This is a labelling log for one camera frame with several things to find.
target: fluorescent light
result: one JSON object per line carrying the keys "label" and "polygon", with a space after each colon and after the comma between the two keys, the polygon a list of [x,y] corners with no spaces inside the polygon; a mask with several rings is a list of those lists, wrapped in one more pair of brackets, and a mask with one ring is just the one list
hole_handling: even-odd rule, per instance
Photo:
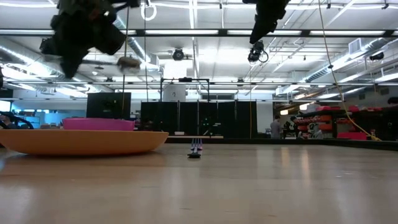
{"label": "fluorescent light", "polygon": [[300,35],[301,30],[275,30],[273,33],[268,35]]}
{"label": "fluorescent light", "polygon": [[[384,30],[326,30],[325,35],[382,35]],[[323,35],[322,30],[313,30],[310,35]]]}
{"label": "fluorescent light", "polygon": [[280,111],[280,115],[288,115],[288,114],[289,114],[288,110]]}
{"label": "fluorescent light", "polygon": [[148,35],[216,35],[218,30],[146,30]]}
{"label": "fluorescent light", "polygon": [[0,29],[0,35],[53,35],[52,30],[35,30],[35,29]]}
{"label": "fluorescent light", "polygon": [[228,35],[250,35],[251,30],[228,30],[226,33]]}
{"label": "fluorescent light", "polygon": [[57,89],[57,92],[62,93],[64,95],[73,96],[73,97],[87,97],[87,94],[85,94],[85,93],[81,93],[79,91],[71,90],[68,88],[59,88],[59,89]]}
{"label": "fluorescent light", "polygon": [[349,81],[352,81],[352,80],[354,80],[354,79],[356,79],[358,77],[360,77],[360,75],[350,75],[349,77],[344,78],[344,79],[340,80],[339,82],[341,82],[341,83],[349,82]]}
{"label": "fluorescent light", "polygon": [[349,90],[349,91],[345,92],[344,94],[355,93],[356,91],[363,90],[363,89],[365,89],[365,87],[355,88],[355,89],[353,89],[353,90]]}
{"label": "fluorescent light", "polygon": [[322,95],[322,96],[319,96],[318,98],[319,98],[319,99],[327,99],[327,98],[335,97],[335,96],[337,96],[337,95],[338,95],[338,93],[329,93],[329,94],[324,94],[324,95]]}
{"label": "fluorescent light", "polygon": [[300,94],[300,95],[296,96],[295,99],[299,100],[299,99],[304,98],[304,97],[306,97],[305,94]]}
{"label": "fluorescent light", "polygon": [[8,85],[14,86],[14,87],[18,87],[18,88],[23,88],[23,89],[25,89],[25,90],[36,91],[35,88],[31,87],[30,85],[26,85],[26,84],[18,84],[18,85],[15,85],[15,84],[9,83]]}
{"label": "fluorescent light", "polygon": [[393,74],[390,74],[390,75],[384,75],[383,77],[380,77],[380,78],[376,79],[375,82],[377,82],[377,83],[385,82],[385,81],[393,80],[393,79],[396,79],[396,78],[398,78],[398,73],[393,73]]}
{"label": "fluorescent light", "polygon": [[[228,35],[250,35],[251,30],[228,30]],[[270,32],[268,35],[300,35],[301,30],[275,30],[273,33]]]}
{"label": "fluorescent light", "polygon": [[300,110],[307,110],[309,103],[306,103],[304,105],[300,105]]}
{"label": "fluorescent light", "polygon": [[[120,30],[123,34],[126,34],[126,30]],[[136,30],[127,30],[127,35],[136,35],[137,31]]]}

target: white ceiling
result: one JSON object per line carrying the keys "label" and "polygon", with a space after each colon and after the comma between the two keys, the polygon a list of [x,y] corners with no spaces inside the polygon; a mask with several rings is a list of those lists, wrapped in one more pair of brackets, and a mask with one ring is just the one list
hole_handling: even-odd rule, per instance
{"label": "white ceiling", "polygon": [[[12,4],[50,4],[46,0],[2,0],[4,3]],[[173,1],[152,1],[153,3],[174,4],[179,6],[188,6],[189,0]],[[296,6],[301,1],[292,0],[290,4]],[[317,0],[304,0],[302,4],[317,5]],[[332,0],[332,5],[344,6],[350,0]],[[388,1],[391,6],[398,6],[398,2]],[[218,6],[218,0],[198,0],[199,6]],[[223,0],[224,5],[241,4],[240,0]],[[382,7],[384,0],[359,0],[355,1],[354,7],[364,7],[379,4]],[[340,9],[322,9],[323,19],[327,24],[336,15]],[[119,16],[126,22],[126,10],[119,12]],[[49,29],[49,23],[57,10],[54,7],[31,8],[31,7],[6,7],[0,6],[0,29]],[[220,29],[222,28],[222,17],[224,28],[226,29],[252,29],[254,25],[255,9],[244,8],[225,8],[224,14],[220,9],[199,9],[197,14],[196,29]],[[129,13],[130,29],[189,29],[190,12],[189,9],[178,9],[173,7],[157,7],[157,15],[151,21],[145,22],[141,17],[140,9],[132,9]],[[287,10],[285,17],[279,21],[278,29],[320,29],[320,16],[317,9],[311,10]],[[342,15],[337,17],[327,29],[396,29],[398,28],[398,9],[348,9]],[[40,37],[6,37],[34,52],[39,53]],[[143,37],[136,38],[137,42],[146,52],[156,54],[160,58],[161,64],[171,59],[168,51],[180,47],[186,54],[193,54],[193,42],[191,37]],[[210,78],[212,80],[236,81],[237,78],[252,78],[253,81],[265,82],[296,82],[306,74],[307,71],[322,65],[326,60],[326,49],[323,39],[317,38],[276,38],[272,45],[267,49],[270,60],[262,66],[257,66],[249,73],[251,66],[248,64],[247,57],[251,45],[246,37],[199,37],[196,38],[198,44],[198,61],[200,78]],[[263,38],[265,45],[268,45],[273,38]],[[329,53],[333,57],[340,52],[347,50],[348,43],[352,38],[334,38],[328,39]],[[307,44],[295,55],[291,56],[305,41]],[[113,57],[90,53],[90,59],[113,61],[124,54],[124,47]],[[283,66],[275,68],[281,62]],[[188,76],[193,77],[192,61],[188,61]],[[357,66],[350,66],[344,72],[347,75],[363,70],[357,62]],[[79,73],[93,80],[104,80],[106,77],[115,77],[119,80],[121,73],[115,68],[104,66],[104,70],[97,71],[99,74],[93,76],[94,65],[82,65]],[[145,75],[141,70],[138,74],[128,74],[131,78],[128,80],[136,81],[138,75]],[[148,72],[148,75],[154,79],[159,79],[158,72]]]}

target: metal frame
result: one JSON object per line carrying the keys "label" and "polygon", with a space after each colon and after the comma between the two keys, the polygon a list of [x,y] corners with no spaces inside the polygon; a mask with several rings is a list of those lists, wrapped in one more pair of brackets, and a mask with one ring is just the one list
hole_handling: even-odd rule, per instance
{"label": "metal frame", "polygon": [[[203,80],[208,81],[208,78],[200,78],[200,79],[192,79],[192,80]],[[171,83],[171,82],[148,82],[148,85],[162,85],[163,83]],[[82,85],[82,84],[91,84],[91,85],[122,85],[123,82],[37,82],[37,81],[5,81],[4,84],[54,84],[54,85]],[[146,85],[146,82],[125,82],[126,85]],[[173,82],[173,85],[185,85],[184,82]],[[259,86],[276,86],[276,85],[303,85],[303,86],[336,86],[336,83],[300,83],[300,82],[210,82],[208,81],[208,86],[210,85],[259,85]],[[338,83],[339,86],[398,86],[398,82],[382,82],[382,83],[358,83],[358,82],[344,82]]]}
{"label": "metal frame", "polygon": [[[327,29],[327,38],[398,37],[394,29]],[[0,36],[50,37],[51,29],[0,29]],[[130,37],[250,37],[248,29],[131,29]],[[323,37],[321,29],[276,29],[265,37]]]}

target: ceiling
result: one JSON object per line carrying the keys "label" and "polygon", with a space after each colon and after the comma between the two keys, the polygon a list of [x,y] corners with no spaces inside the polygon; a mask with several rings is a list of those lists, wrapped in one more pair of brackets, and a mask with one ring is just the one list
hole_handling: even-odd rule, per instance
{"label": "ceiling", "polygon": [[[156,5],[157,14],[150,21],[145,21],[142,18],[140,9],[131,9],[128,19],[127,10],[119,12],[119,16],[125,24],[128,20],[129,29],[252,29],[254,25],[255,9],[242,4],[240,0],[198,0],[198,9],[192,10],[193,17],[190,16],[190,1],[192,0],[152,0],[152,4]],[[57,13],[52,2],[56,3],[57,1],[1,0],[0,29],[50,29],[50,20]],[[333,7],[322,9],[325,28],[398,29],[398,3],[388,2],[389,7],[381,9],[384,0],[331,0]],[[219,8],[220,3],[224,6],[222,10]],[[278,29],[321,29],[320,14],[318,9],[314,8],[317,6],[317,0],[291,0],[285,17],[279,21]],[[152,8],[147,9],[148,17],[152,12]],[[20,46],[20,49],[14,49],[18,52],[25,49],[26,52],[30,52],[29,54],[40,55],[41,37],[0,36],[0,39],[10,40]],[[355,39],[327,39],[329,56],[335,58],[343,54],[348,50],[348,44]],[[195,74],[192,59],[184,60],[182,63],[188,68],[187,76],[209,78],[215,82],[236,82],[238,78],[243,78],[246,82],[299,82],[314,68],[326,65],[328,55],[322,38],[265,37],[262,40],[266,46],[266,52],[269,54],[269,60],[266,63],[253,66],[247,60],[251,48],[247,37],[196,37],[194,41],[191,37],[135,37],[135,40],[145,52],[158,56],[161,67],[172,61],[170,52],[173,52],[175,48],[182,48],[185,54],[193,55],[193,46],[195,46],[198,73]],[[365,58],[356,58],[354,63],[341,67],[336,74],[339,79],[346,78],[396,58],[395,45],[390,45],[383,51],[385,53],[384,60],[373,62],[368,60],[365,63]],[[116,62],[124,54],[131,55],[133,51],[127,47],[127,52],[124,52],[124,47],[122,47],[118,53],[110,56],[91,49],[86,59]],[[81,65],[78,73],[85,78],[86,82],[102,82],[107,78],[112,78],[117,82],[123,80],[122,73],[115,66],[104,65],[102,70],[95,69],[96,66]],[[378,75],[379,72],[379,70],[375,71],[373,76]],[[127,73],[126,81],[142,82],[146,80],[146,75],[149,82],[159,81],[161,73],[162,69],[158,71],[142,68],[139,73]],[[361,78],[368,80],[369,76],[364,75]],[[29,79],[23,77],[18,80],[27,81]],[[330,74],[327,74],[314,82],[331,83],[333,79]],[[121,85],[104,86],[107,90],[121,88]],[[276,90],[278,86],[280,85],[260,85],[256,87],[256,90]],[[143,89],[145,86],[126,85],[126,88]],[[149,88],[157,89],[159,85],[149,85]],[[215,88],[237,87],[217,86]],[[299,95],[303,92],[316,90],[318,88],[314,86],[299,87],[291,93]]]}

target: person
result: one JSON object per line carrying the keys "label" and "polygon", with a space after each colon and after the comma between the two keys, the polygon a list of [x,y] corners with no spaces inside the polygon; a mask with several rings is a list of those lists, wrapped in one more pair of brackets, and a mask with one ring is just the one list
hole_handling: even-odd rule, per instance
{"label": "person", "polygon": [[11,112],[4,112],[0,115],[0,121],[2,121],[9,129],[18,129],[18,127],[13,123],[13,116],[14,115]]}
{"label": "person", "polygon": [[271,138],[280,139],[280,116],[275,116],[274,122],[271,123]]}
{"label": "person", "polygon": [[297,125],[297,118],[295,116],[291,116],[290,120],[294,123],[293,129],[294,132],[296,133],[296,138],[299,136],[299,126]]}

